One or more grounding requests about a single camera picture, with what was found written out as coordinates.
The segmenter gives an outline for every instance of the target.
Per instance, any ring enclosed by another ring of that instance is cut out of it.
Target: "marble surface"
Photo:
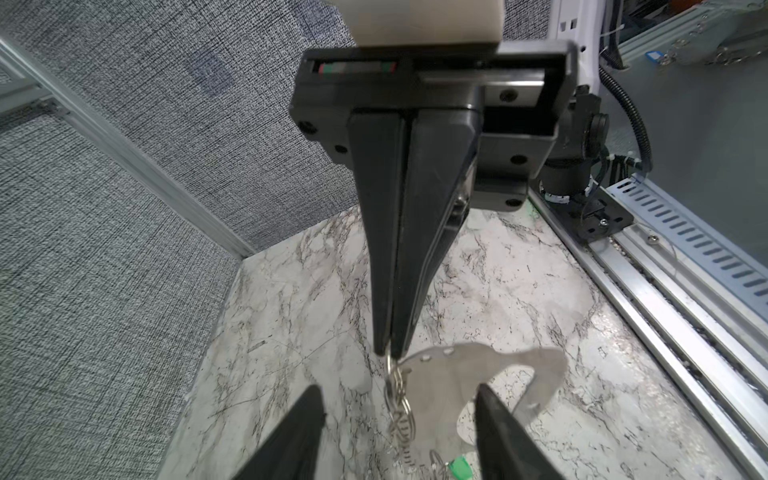
[[[231,477],[312,383],[328,414],[316,478],[422,475],[386,433],[368,265],[356,208],[243,262],[159,478]],[[565,478],[741,478],[530,204],[470,213],[409,352],[461,342],[565,350],[565,383],[527,428]],[[512,406],[529,379],[513,367],[491,386]]]

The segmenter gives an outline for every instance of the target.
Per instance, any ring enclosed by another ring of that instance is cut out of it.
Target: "green object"
[[[466,458],[458,457],[449,463],[448,468],[456,480],[472,480],[472,467],[469,466]]]

